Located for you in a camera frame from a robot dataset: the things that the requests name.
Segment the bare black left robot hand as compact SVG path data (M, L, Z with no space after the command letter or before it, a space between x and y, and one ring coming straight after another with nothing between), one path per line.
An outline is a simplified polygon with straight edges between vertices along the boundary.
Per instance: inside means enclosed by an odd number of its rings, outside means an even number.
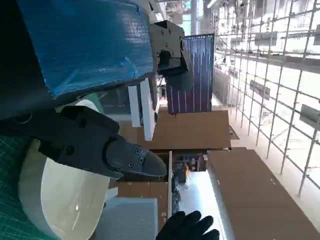
M56 163L113 179L165 176L162 159L120 136L118 122L73 102L156 75L191 87L184 41L181 27L151 23L129 0L1 1L0 134L32 137Z

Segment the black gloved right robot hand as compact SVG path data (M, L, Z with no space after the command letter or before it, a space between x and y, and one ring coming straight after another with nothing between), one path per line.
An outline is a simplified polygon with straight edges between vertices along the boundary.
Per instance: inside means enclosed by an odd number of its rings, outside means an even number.
M200 211L189 214L178 211L164 224L156 236L156 240L219 240L217 229L208 229L213 225L214 218L210 215L202 218Z

